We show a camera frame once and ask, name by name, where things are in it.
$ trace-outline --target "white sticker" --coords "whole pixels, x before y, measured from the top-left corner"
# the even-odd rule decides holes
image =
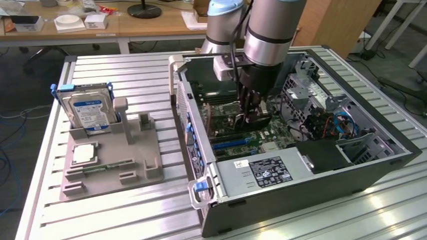
[[[99,33],[97,34],[97,37],[115,37],[117,34],[115,33]]]
[[[90,131],[109,128],[110,122],[107,114],[102,111],[103,102],[101,100],[75,102],[74,108],[83,128]]]
[[[235,165],[237,169],[245,168],[245,167],[250,166],[250,161],[247,159],[246,160],[241,160],[241,161],[235,161],[234,165]]]

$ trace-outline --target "hard drive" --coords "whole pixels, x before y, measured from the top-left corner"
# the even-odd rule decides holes
[[[65,84],[53,94],[70,118],[74,129],[85,128],[89,135],[111,132],[110,124],[119,121],[114,109],[113,84]]]

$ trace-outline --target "aluminum table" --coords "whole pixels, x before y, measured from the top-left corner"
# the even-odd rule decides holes
[[[333,50],[311,47],[337,73],[425,151],[366,191],[210,238],[418,239],[427,236],[427,129]],[[59,84],[111,81],[127,97],[129,117],[155,118],[165,181],[133,190],[61,202],[70,122],[54,102],[17,239],[202,239],[169,95],[169,56],[193,52],[82,56],[66,62]],[[325,72],[321,82],[344,93]]]

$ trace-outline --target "wooden cabinet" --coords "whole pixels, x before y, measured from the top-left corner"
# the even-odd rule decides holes
[[[346,58],[382,0],[307,0],[294,46],[329,45]]]

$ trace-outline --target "white table leg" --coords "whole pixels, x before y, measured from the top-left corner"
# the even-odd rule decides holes
[[[372,40],[368,43],[368,46],[366,46],[368,50],[370,50],[374,47],[374,44],[376,44],[377,40],[380,39],[386,27],[389,26],[394,16],[397,15],[397,12],[400,11],[402,5],[404,5],[404,1],[398,0],[398,2],[396,3],[396,5],[394,5],[394,7],[393,7],[393,9],[392,9],[385,21],[382,21],[382,24],[381,24],[381,26],[380,26],[380,28],[378,28]]]
[[[408,29],[410,23],[413,22],[414,18],[417,17],[417,15],[420,14],[421,10],[424,9],[426,5],[426,2],[422,2],[418,7],[414,9],[414,11],[412,12],[412,14],[408,16],[402,26],[400,27],[400,30],[396,32],[396,34],[393,35],[392,40],[388,43],[386,49],[390,50],[397,42],[397,40],[400,39],[400,37],[402,36],[405,30]]]
[[[417,57],[414,58],[414,60],[412,61],[412,63],[409,64],[409,67],[412,69],[416,68],[417,64],[420,64],[421,60],[424,59],[424,57],[426,55],[427,55],[427,44],[426,44],[425,48],[421,50],[421,52],[417,55]]]
[[[118,44],[119,44],[119,48],[121,48],[121,54],[130,54],[130,38],[123,37],[123,38],[118,38]]]

